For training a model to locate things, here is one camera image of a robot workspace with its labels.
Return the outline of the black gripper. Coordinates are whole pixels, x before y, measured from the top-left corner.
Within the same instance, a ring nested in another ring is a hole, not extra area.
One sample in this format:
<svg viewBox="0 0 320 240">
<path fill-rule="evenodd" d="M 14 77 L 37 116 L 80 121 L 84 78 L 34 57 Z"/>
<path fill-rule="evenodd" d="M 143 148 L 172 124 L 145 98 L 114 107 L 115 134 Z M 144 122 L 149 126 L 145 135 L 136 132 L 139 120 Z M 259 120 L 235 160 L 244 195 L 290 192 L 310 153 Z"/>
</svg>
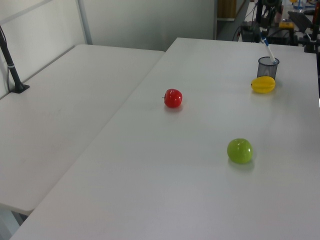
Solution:
<svg viewBox="0 0 320 240">
<path fill-rule="evenodd" d="M 282 0 L 261 0 L 260 1 L 263 6 L 266 7 L 266 14 L 261 15 L 260 20 L 260 31 L 262 35 L 267 34 L 267 29 L 269 29 L 272 25 L 273 21 L 273 10 L 272 8 L 278 8 L 282 5 Z"/>
</svg>

